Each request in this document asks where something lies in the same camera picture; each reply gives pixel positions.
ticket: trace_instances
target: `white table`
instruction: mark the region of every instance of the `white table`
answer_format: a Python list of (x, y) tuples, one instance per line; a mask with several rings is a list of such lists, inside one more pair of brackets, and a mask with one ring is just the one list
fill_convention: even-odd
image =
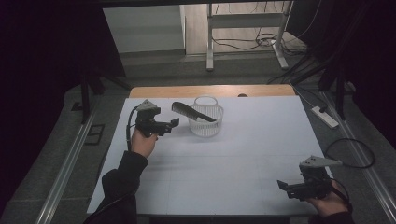
[[(124, 150), (125, 126), (133, 107), (145, 98), (126, 99), (101, 176), (117, 168)], [(136, 193), (137, 213), (187, 216), (297, 216), (315, 214), (308, 203), (289, 199), (276, 181), (302, 183), (298, 165), (310, 155), (323, 157), (298, 96), (224, 97), (221, 131), (211, 138), (194, 135), (187, 118), (171, 104), (194, 98), (149, 98), (162, 113), (157, 121), (180, 118), (160, 137)], [(88, 213), (104, 197), (95, 188)]]

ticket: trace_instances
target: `black cable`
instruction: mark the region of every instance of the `black cable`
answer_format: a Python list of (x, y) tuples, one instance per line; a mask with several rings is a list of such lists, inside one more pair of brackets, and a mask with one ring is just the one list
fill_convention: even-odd
[(277, 12), (277, 9), (276, 9), (276, 5), (275, 5), (275, 2), (274, 2), (274, 9), (275, 9), (275, 11)]
[(305, 56), (303, 58), (300, 59), (299, 62), (297, 62), (297, 64), (295, 64), (291, 69), (289, 69), (287, 72), (285, 72), (284, 74), (278, 76), (278, 77), (272, 77), (270, 79), (268, 79), (267, 81), (267, 85), (271, 84), (272, 82), (274, 82), (277, 79), (280, 79), (282, 77), (286, 77), (289, 74), (292, 74), (294, 72), (295, 69), (297, 69), (298, 67), (300, 67), (302, 64), (304, 64), (309, 58), (311, 57), (311, 54), (309, 53), (309, 51), (307, 52), (307, 54), (305, 54)]
[(280, 42), (280, 46), (282, 47), (283, 51), (289, 56), (305, 54), (305, 51), (303, 51), (303, 50), (289, 49), (288, 46), (286, 45), (285, 40), (283, 38), (282, 38), (282, 40)]
[[(347, 15), (346, 15), (346, 20), (345, 20), (345, 21), (348, 21), (349, 17), (353, 15), (353, 12), (354, 12), (354, 11), (355, 11), (355, 10), (350, 10), (350, 11), (347, 13)], [(334, 32), (332, 32), (331, 35), (329, 35), (329, 36), (326, 37), (325, 40), (321, 41), (319, 44), (315, 45), (314, 47), (311, 47), (310, 49), (308, 49), (307, 52), (305, 53), (305, 56), (307, 56), (307, 55), (309, 55), (309, 54), (312, 54), (312, 55), (313, 55), (317, 50), (319, 50), (319, 49), (320, 49), (322, 46), (324, 46), (325, 44), (329, 44), (329, 42), (335, 41), (335, 40), (337, 39), (336, 37), (337, 37), (338, 35), (340, 35), (340, 34), (342, 33), (342, 31), (344, 31), (344, 30), (346, 29), (347, 25), (348, 25), (348, 22), (342, 22), (342, 25), (338, 26), (337, 29), (336, 29)], [(297, 64), (295, 64), (289, 71), (287, 71), (285, 74), (283, 74), (283, 75), (281, 75), (281, 76), (279, 76), (279, 77), (274, 77), (274, 78), (269, 79), (269, 80), (267, 81), (267, 84), (271, 84), (271, 83), (274, 82), (275, 80), (280, 79), (280, 78), (282, 78), (282, 77), (286, 77), (286, 76), (288, 76), (289, 74), (294, 75), (294, 74), (293, 74), (293, 70), (295, 70), (296, 68), (298, 68), (299, 66), (301, 66), (301, 65), (304, 63), (304, 57), (303, 57)]]
[(318, 97), (316, 94), (314, 94), (312, 91), (309, 91), (309, 90), (306, 90), (306, 89), (304, 89), (304, 88), (302, 88), (302, 87), (298, 87), (299, 89), (301, 89), (301, 90), (303, 90), (303, 91), (306, 91), (306, 92), (308, 92), (308, 93), (310, 93), (310, 94), (312, 94), (312, 95), (314, 95), (318, 100), (320, 100), (323, 104), (324, 104), (324, 106), (321, 106), (320, 107), (320, 111), (321, 112), (324, 112), (325, 110), (326, 110), (326, 108), (327, 107), (329, 107), (328, 105), (327, 105), (327, 103), (324, 101), (324, 100), (322, 100), (320, 97)]
[(216, 44), (218, 44), (218, 45), (228, 46), (228, 47), (231, 47), (231, 48), (234, 48), (234, 49), (248, 50), (248, 49), (256, 49), (256, 48), (258, 48), (258, 47), (260, 46), (260, 45), (257, 45), (257, 46), (252, 47), (252, 48), (242, 49), (242, 48), (238, 48), (237, 46), (230, 45), (230, 44), (221, 44), (221, 43), (219, 43), (218, 41), (216, 41), (216, 39), (213, 38), (213, 37), (212, 37), (212, 39), (213, 39), (213, 41), (214, 41)]
[(220, 3), (218, 3), (218, 7), (216, 7), (216, 12), (215, 12), (215, 14), (218, 14), (219, 6), (220, 6)]
[[(334, 146), (336, 143), (341, 142), (341, 141), (352, 141), (352, 142), (356, 142), (356, 143), (359, 143), (359, 144), (361, 144), (362, 146), (364, 146), (364, 148), (366, 149), (366, 151), (370, 154), (370, 156), (371, 156), (371, 158), (372, 158), (371, 162), (370, 162), (368, 165), (364, 165), (364, 166), (355, 166), (355, 165), (351, 165), (351, 164), (344, 163), (343, 161), (338, 160), (338, 159), (336, 159), (336, 158), (330, 156), (330, 155), (329, 155), (329, 150), (332, 148), (332, 146)], [(340, 138), (340, 139), (338, 139), (338, 140), (335, 140), (334, 142), (332, 142), (332, 143), (326, 148), (326, 150), (324, 151), (323, 154), (324, 154), (325, 157), (330, 158), (330, 159), (332, 159), (332, 160), (341, 161), (341, 162), (343, 163), (344, 166), (349, 167), (349, 168), (367, 169), (367, 168), (369, 168), (369, 167), (372, 167), (372, 166), (374, 165), (374, 163), (375, 163), (375, 154), (374, 154), (374, 152), (373, 152), (366, 144), (364, 144), (362, 141), (357, 140), (357, 139), (354, 139), (354, 138)]]
[(258, 6), (259, 6), (259, 2), (256, 2), (256, 7), (250, 13), (253, 13), (254, 11), (256, 11)]
[[(290, 83), (291, 79), (292, 79), (296, 74), (298, 74), (299, 72), (304, 71), (305, 69), (307, 69), (308, 67), (310, 67), (314, 62), (315, 62), (315, 60), (312, 60), (311, 63), (309, 63), (309, 64), (308, 64), (307, 66), (305, 66), (304, 68), (302, 68), (302, 69), (300, 69), (300, 70), (298, 70), (298, 71), (292, 72), (292, 73), (290, 74), (290, 77), (289, 77), (289, 83)], [(281, 84), (282, 84), (282, 83), (285, 83), (285, 81), (286, 81), (286, 77), (284, 77), (280, 83), (281, 83)]]
[[(275, 39), (276, 35), (274, 35), (274, 34), (260, 34), (260, 30), (259, 30), (259, 33), (257, 34), (255, 40), (247, 40), (247, 39), (215, 39), (215, 38), (213, 38), (213, 37), (212, 37), (212, 39), (213, 39), (213, 41), (214, 41), (216, 44), (218, 44), (218, 45), (228, 46), (228, 47), (231, 47), (231, 48), (234, 48), (234, 49), (241, 49), (241, 50), (256, 49), (256, 48), (258, 48), (258, 47), (260, 47), (260, 46), (266, 46), (266, 47), (271, 46), (272, 44), (263, 45), (263, 44), (261, 44), (259, 41), (261, 40), (261, 41), (263, 42), (263, 41), (266, 41), (266, 40), (268, 40), (268, 39)], [(261, 35), (272, 35), (272, 36), (271, 36), (271, 37), (265, 37), (265, 38), (258, 39), (259, 36), (261, 36)], [(255, 41), (255, 42), (257, 43), (257, 46), (252, 47), (252, 48), (243, 49), (243, 48), (239, 48), (239, 47), (234, 46), (234, 45), (223, 44), (223, 43), (219, 43), (219, 42), (218, 42), (218, 41), (224, 41), (224, 40), (246, 41), (246, 42), (253, 42), (253, 41)]]
[(346, 193), (345, 197), (347, 199), (347, 202), (349, 203), (350, 198), (349, 198), (349, 193), (347, 192), (347, 188), (339, 180), (337, 180), (335, 178), (330, 178), (330, 180), (333, 180), (333, 181), (337, 182), (337, 184), (340, 185), (343, 188), (344, 192)]
[(131, 151), (131, 128), (134, 127), (134, 125), (131, 125), (131, 119), (136, 109), (137, 106), (135, 106), (134, 109), (131, 111), (131, 114), (128, 118), (128, 124), (126, 125), (126, 145), (128, 147), (128, 151)]

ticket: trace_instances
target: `wire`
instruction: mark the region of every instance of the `wire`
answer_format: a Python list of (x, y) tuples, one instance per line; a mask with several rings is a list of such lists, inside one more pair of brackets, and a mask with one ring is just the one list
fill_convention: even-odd
[(219, 43), (219, 42), (218, 42), (215, 38), (213, 38), (213, 37), (212, 37), (212, 39), (213, 39), (213, 41), (214, 41), (216, 44), (218, 44), (218, 45), (228, 46), (228, 47), (231, 47), (231, 48), (234, 48), (234, 49), (248, 50), (248, 49), (256, 49), (256, 48), (258, 48), (258, 47), (260, 46), (260, 45), (257, 45), (257, 46), (252, 47), (252, 48), (243, 49), (243, 48), (239, 48), (239, 47), (234, 46), (234, 45)]
[(275, 9), (275, 11), (277, 12), (277, 9), (276, 9), (276, 5), (275, 5), (275, 2), (274, 2), (274, 9)]
[(350, 197), (349, 197), (349, 193), (347, 192), (347, 188), (339, 180), (337, 180), (335, 178), (330, 178), (330, 180), (333, 180), (333, 181), (337, 182), (337, 184), (340, 185), (343, 188), (344, 192), (346, 193), (346, 199), (348, 201), (350, 201)]
[[(265, 38), (260, 38), (260, 39), (258, 39), (259, 36), (261, 36), (261, 35), (271, 35), (271, 37), (265, 37)], [(249, 50), (249, 49), (256, 49), (256, 48), (258, 48), (258, 47), (260, 47), (260, 46), (269, 47), (269, 46), (271, 46), (271, 45), (273, 45), (273, 44), (269, 43), (268, 40), (270, 40), (270, 39), (271, 39), (271, 40), (272, 40), (272, 39), (275, 39), (275, 37), (276, 37), (276, 35), (274, 35), (274, 34), (260, 34), (260, 30), (259, 30), (259, 33), (257, 34), (256, 39), (254, 39), (254, 40), (247, 40), (247, 39), (232, 39), (232, 38), (229, 38), (229, 39), (215, 39), (215, 38), (213, 38), (213, 37), (212, 37), (212, 39), (213, 39), (213, 41), (214, 41), (216, 44), (218, 44), (218, 45), (228, 46), (228, 47), (231, 47), (231, 48), (234, 48), (234, 49)], [(226, 40), (245, 41), (245, 42), (253, 42), (253, 41), (255, 41), (255, 42), (257, 43), (257, 46), (252, 47), (252, 48), (243, 49), (243, 48), (239, 48), (239, 47), (234, 46), (234, 45), (224, 44), (224, 43), (219, 43), (219, 42), (218, 42), (218, 41), (226, 41)]]
[(301, 90), (303, 90), (303, 91), (306, 91), (306, 92), (308, 92), (308, 93), (314, 95), (318, 100), (320, 100), (320, 101), (325, 105), (325, 108), (328, 107), (328, 105), (326, 104), (326, 102), (324, 102), (324, 100), (322, 100), (320, 97), (318, 97), (318, 96), (317, 96), (316, 94), (314, 94), (312, 91), (306, 90), (306, 89), (304, 89), (304, 88), (302, 88), (302, 87), (299, 87), (299, 88), (300, 88)]
[(290, 74), (292, 74), (294, 72), (295, 69), (297, 69), (298, 67), (300, 67), (302, 64), (304, 64), (309, 58), (311, 57), (311, 53), (309, 53), (309, 51), (305, 54), (305, 56), (303, 58), (300, 59), (299, 62), (297, 62), (297, 64), (295, 64), (291, 69), (289, 69), (289, 71), (285, 72), (284, 74), (278, 76), (278, 77), (272, 77), (270, 79), (268, 79), (267, 81), (267, 85), (271, 84), (272, 82), (274, 82), (277, 79), (280, 79), (282, 77), (286, 77)]
[(215, 14), (218, 14), (219, 6), (220, 6), (220, 3), (218, 3), (218, 7), (216, 7), (216, 12), (215, 12)]
[(134, 109), (132, 109), (131, 114), (129, 115), (128, 118), (128, 124), (126, 125), (126, 145), (128, 147), (128, 151), (131, 151), (131, 128), (134, 127), (134, 125), (131, 125), (131, 119), (136, 109), (137, 106), (135, 106)]
[[(366, 149), (366, 151), (370, 154), (370, 156), (371, 156), (371, 158), (372, 158), (371, 162), (370, 162), (368, 165), (355, 166), (355, 165), (351, 165), (351, 164), (344, 163), (343, 161), (337, 160), (337, 159), (335, 159), (333, 156), (330, 156), (330, 155), (329, 155), (329, 150), (330, 150), (336, 143), (341, 142), (341, 141), (352, 141), (352, 142), (356, 142), (356, 143), (359, 143), (359, 144), (361, 144), (362, 146), (364, 146), (364, 148)], [(338, 140), (335, 140), (334, 142), (332, 142), (332, 143), (326, 148), (326, 150), (324, 151), (324, 156), (325, 156), (325, 157), (328, 157), (328, 158), (330, 158), (330, 159), (332, 159), (332, 160), (335, 160), (335, 161), (341, 161), (341, 162), (343, 163), (344, 166), (349, 167), (349, 168), (367, 169), (367, 168), (373, 166), (374, 163), (375, 163), (375, 154), (374, 154), (374, 152), (373, 152), (366, 144), (364, 144), (362, 141), (357, 140), (357, 139), (354, 139), (354, 138), (340, 138), (340, 139), (338, 139)]]
[(259, 2), (256, 3), (256, 7), (249, 13), (253, 13), (254, 11), (256, 11), (258, 6), (259, 6)]
[(317, 15), (318, 15), (319, 8), (320, 8), (320, 5), (321, 5), (321, 1), (322, 1), (322, 0), (319, 0), (318, 8), (317, 8), (317, 11), (315, 12), (314, 18), (312, 19), (312, 21), (311, 21), (311, 23), (309, 24), (309, 26), (305, 29), (305, 31), (304, 31), (302, 34), (300, 34), (300, 35), (294, 37), (293, 39), (288, 40), (287, 43), (290, 42), (290, 41), (293, 41), (293, 40), (295, 40), (295, 39), (300, 38), (302, 35), (304, 35), (304, 34), (311, 28), (312, 24), (313, 24), (314, 21), (315, 21), (315, 18), (316, 18)]
[[(315, 60), (312, 60), (311, 63), (309, 63), (306, 67), (291, 73), (289, 79), (292, 79), (296, 74), (298, 74), (298, 73), (304, 71), (305, 69), (307, 69), (308, 67), (310, 67), (314, 62), (315, 62)], [(284, 77), (280, 83), (285, 83), (285, 80), (286, 80), (286, 77)]]
[(307, 101), (307, 100), (305, 99), (305, 97), (303, 97), (303, 95), (302, 95), (299, 91), (297, 91), (297, 93), (298, 93), (299, 96), (300, 96), (304, 101), (306, 101), (309, 105), (311, 105), (312, 107), (315, 107), (314, 105), (312, 105), (311, 103), (309, 103), (309, 101)]
[(289, 56), (302, 55), (302, 54), (305, 54), (305, 52), (306, 52), (306, 48), (305, 48), (305, 50), (289, 49), (288, 46), (285, 43), (285, 40), (283, 38), (282, 38), (280, 44), (281, 44), (281, 47), (283, 49), (283, 52), (285, 52)]

